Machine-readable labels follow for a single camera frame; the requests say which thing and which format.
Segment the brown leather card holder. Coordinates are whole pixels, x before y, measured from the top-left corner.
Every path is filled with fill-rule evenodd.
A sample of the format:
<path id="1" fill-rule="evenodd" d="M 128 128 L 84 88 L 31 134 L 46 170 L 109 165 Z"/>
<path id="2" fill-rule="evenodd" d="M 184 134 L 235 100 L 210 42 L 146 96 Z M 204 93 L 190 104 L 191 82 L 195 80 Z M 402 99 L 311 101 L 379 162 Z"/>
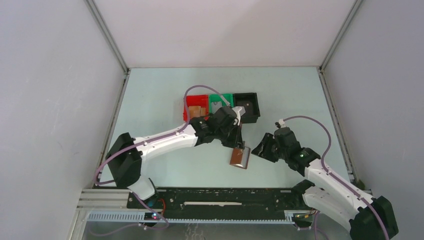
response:
<path id="1" fill-rule="evenodd" d="M 233 167 L 245 170 L 248 168 L 250 154 L 251 149 L 247 146 L 244 148 L 234 148 L 229 164 Z"/>

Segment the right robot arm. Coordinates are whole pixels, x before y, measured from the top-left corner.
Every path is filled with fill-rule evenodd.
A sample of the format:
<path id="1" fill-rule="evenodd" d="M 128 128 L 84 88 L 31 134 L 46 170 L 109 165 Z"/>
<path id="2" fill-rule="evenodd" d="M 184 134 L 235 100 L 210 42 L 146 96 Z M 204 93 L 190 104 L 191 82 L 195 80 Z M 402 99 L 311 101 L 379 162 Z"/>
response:
<path id="1" fill-rule="evenodd" d="M 353 240 L 391 240 L 399 233 L 387 198 L 374 197 L 343 179 L 323 155 L 302 147 L 284 120 L 275 125 L 277 130 L 266 133 L 251 153 L 273 163 L 283 160 L 304 177 L 290 196 L 295 208 L 308 206 L 323 213 L 344 227 Z"/>

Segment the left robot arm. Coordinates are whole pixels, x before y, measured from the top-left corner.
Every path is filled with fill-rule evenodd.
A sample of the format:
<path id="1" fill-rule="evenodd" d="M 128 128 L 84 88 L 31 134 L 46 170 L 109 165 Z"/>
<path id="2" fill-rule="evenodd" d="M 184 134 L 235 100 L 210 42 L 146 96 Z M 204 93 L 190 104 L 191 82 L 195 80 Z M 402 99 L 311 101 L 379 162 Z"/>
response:
<path id="1" fill-rule="evenodd" d="M 142 174 L 143 164 L 160 155 L 214 140 L 235 148 L 235 137 L 245 112 L 243 106 L 223 106 L 207 117 L 193 117 L 175 129 L 156 135 L 131 137 L 128 132 L 119 135 L 106 156 L 113 183 L 135 193 L 145 208 L 153 208 L 158 202 L 157 189 L 153 181 Z"/>

